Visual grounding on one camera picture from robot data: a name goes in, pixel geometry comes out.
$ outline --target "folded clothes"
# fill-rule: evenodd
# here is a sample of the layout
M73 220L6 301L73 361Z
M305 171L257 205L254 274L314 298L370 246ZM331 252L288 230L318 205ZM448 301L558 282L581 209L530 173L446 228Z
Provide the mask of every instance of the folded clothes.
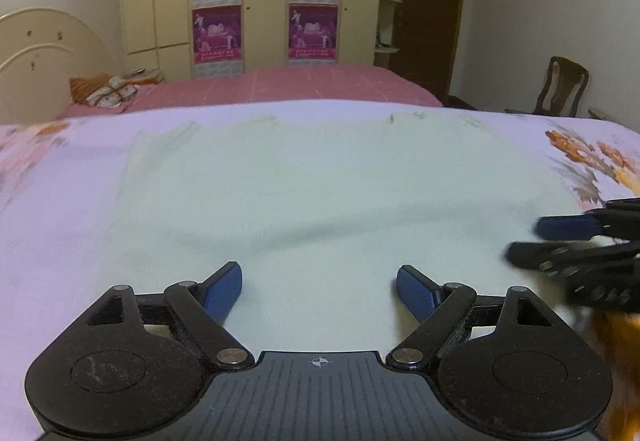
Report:
M138 92L130 80L107 74L71 78L69 84L75 103L88 107L115 108Z

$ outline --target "wooden chair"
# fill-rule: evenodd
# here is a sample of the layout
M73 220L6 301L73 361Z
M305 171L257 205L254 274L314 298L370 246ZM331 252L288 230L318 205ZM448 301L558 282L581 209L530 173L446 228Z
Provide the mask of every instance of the wooden chair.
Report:
M545 108L543 108L543 104L551 89L551 84L553 83L554 72L556 68L558 70L558 85L556 86L556 92L551 97L551 107L549 110L546 110ZM564 105L567 103L569 96L574 91L576 86L578 86L578 91L575 94L574 103L572 103L571 112L569 113L569 116L575 118L578 113L578 105L580 104L580 99L584 94L584 90L587 88L588 82L589 72L580 64L577 64L567 58L563 58L560 56L551 57L551 61L549 62L549 71L546 76L546 84L542 88L542 92L538 97L536 109L532 114L541 114L543 116L561 116L562 109L564 109ZM510 109L506 109L505 112L511 114L522 114L521 111L513 111Z

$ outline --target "shelf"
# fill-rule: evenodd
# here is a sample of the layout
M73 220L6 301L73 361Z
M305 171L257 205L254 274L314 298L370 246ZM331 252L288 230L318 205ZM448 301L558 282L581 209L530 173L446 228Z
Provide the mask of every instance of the shelf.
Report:
M393 55L393 53L397 53L400 51L397 47L376 47L376 53L381 53L384 55Z

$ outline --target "bed headboard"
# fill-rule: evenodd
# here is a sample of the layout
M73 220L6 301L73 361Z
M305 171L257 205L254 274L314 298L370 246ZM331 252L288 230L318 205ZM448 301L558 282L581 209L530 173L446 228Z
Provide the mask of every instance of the bed headboard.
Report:
M71 99L69 78L117 74L100 38L73 15L27 8L0 17L0 124L58 116Z

